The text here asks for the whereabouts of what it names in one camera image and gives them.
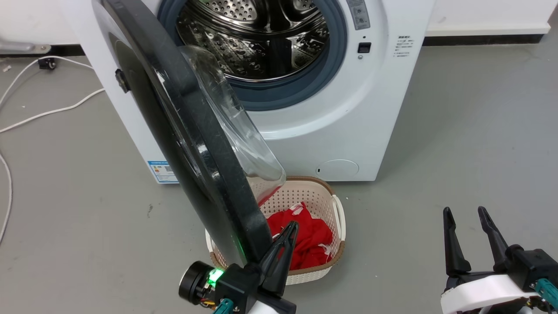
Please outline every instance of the green light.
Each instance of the green light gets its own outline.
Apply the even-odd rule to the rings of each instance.
[[[215,285],[217,284],[217,280],[219,280],[219,278],[221,277],[221,275],[223,275],[225,272],[220,270],[220,269],[214,269],[212,271],[209,272],[209,278],[208,278],[208,283],[215,288]]]

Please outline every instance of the black baseboard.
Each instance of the black baseboard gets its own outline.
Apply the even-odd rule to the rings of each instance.
[[[469,45],[508,45],[537,44],[544,34],[527,35],[480,35],[480,36],[436,36],[425,37],[423,46],[469,46]],[[46,54],[37,55],[0,55],[0,58],[40,58],[42,56],[84,56],[80,45],[53,45]]]
[[[538,44],[544,34],[425,37],[423,46]]]

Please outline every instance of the white baseboard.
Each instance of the white baseboard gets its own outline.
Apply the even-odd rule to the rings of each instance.
[[[528,25],[525,27],[491,27],[491,28],[473,28],[473,27],[429,27],[426,31],[428,37],[438,36],[480,36],[480,35],[530,35],[530,34],[546,34],[550,31],[550,25],[544,23],[541,25]]]

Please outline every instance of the red cloth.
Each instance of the red cloth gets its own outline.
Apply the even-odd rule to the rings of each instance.
[[[326,249],[333,241],[333,234],[321,219],[312,219],[306,204],[301,202],[291,208],[274,213],[267,219],[271,235],[280,234],[289,222],[299,223],[299,234],[296,238],[295,252],[292,256],[290,270],[305,269],[327,263],[331,258]]]

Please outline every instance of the white power cord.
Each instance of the white power cord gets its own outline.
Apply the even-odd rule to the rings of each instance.
[[[44,57],[38,58],[37,60],[35,60],[35,61],[29,63],[29,65],[26,66],[23,70],[21,70],[21,72],[20,72],[20,73],[16,76],[16,78],[13,80],[12,84],[9,85],[8,89],[6,89],[6,92],[4,93],[4,95],[2,96],[2,98],[0,98],[0,108],[2,108],[2,105],[3,105],[4,99],[6,98],[6,95],[9,93],[10,89],[12,89],[13,85],[15,84],[15,82],[17,81],[17,79],[20,78],[20,76],[23,74],[23,72],[25,72],[25,70],[27,70],[28,68],[32,67],[32,66],[33,66],[35,63],[37,63],[39,60],[41,60],[41,59],[47,59],[47,58],[55,58],[55,59],[66,60],[66,61],[69,61],[69,62],[72,62],[72,63],[75,63],[75,64],[79,64],[79,65],[85,66],[85,67],[87,67],[87,68],[89,68],[89,69],[92,69],[92,68],[93,68],[93,67],[90,66],[90,65],[87,65],[87,64],[84,64],[84,63],[80,63],[80,62],[77,62],[77,61],[73,61],[73,60],[70,60],[70,59],[67,59],[67,58],[63,58],[63,57],[60,57],[60,56],[44,56]],[[38,119],[38,118],[40,118],[40,117],[44,117],[44,116],[47,116],[47,115],[51,115],[51,114],[57,113],[57,112],[62,112],[62,111],[74,109],[74,108],[78,107],[79,105],[83,104],[84,102],[86,102],[87,100],[89,100],[91,97],[93,97],[93,96],[95,96],[95,95],[97,95],[98,93],[103,92],[103,91],[104,91],[104,88],[102,88],[102,89],[100,89],[100,90],[98,90],[98,91],[95,91],[95,92],[91,93],[90,95],[88,95],[87,97],[83,98],[80,102],[78,102],[77,104],[75,104],[75,105],[73,105],[73,106],[65,107],[65,108],[61,108],[61,109],[56,109],[56,110],[52,110],[52,111],[48,111],[48,112],[44,112],[44,113],[41,113],[40,115],[36,115],[36,116],[34,116],[34,117],[25,119],[25,120],[23,120],[23,121],[21,121],[21,122],[18,122],[18,123],[16,123],[16,124],[14,124],[14,125],[10,125],[10,126],[8,126],[8,127],[5,127],[5,128],[3,128],[3,129],[0,130],[0,134],[3,133],[3,132],[6,132],[6,131],[8,131],[8,130],[11,130],[11,129],[15,128],[15,127],[24,125],[24,124],[26,124],[26,123],[28,123],[28,122],[31,122],[31,121],[33,121],[33,120],[35,120],[35,119]],[[10,214],[11,211],[12,211],[13,182],[12,182],[12,174],[11,174],[11,172],[10,172],[10,170],[9,170],[8,163],[6,163],[6,160],[4,159],[4,157],[2,156],[1,153],[0,153],[0,161],[2,162],[2,164],[4,164],[4,167],[5,167],[5,169],[6,169],[6,173],[7,173],[7,175],[8,175],[8,211],[6,212],[6,218],[4,219],[4,224],[3,224],[2,229],[1,229],[1,231],[0,231],[0,244],[1,244],[1,243],[2,243],[2,240],[4,239],[4,234],[6,233],[6,227],[8,226],[9,214]]]

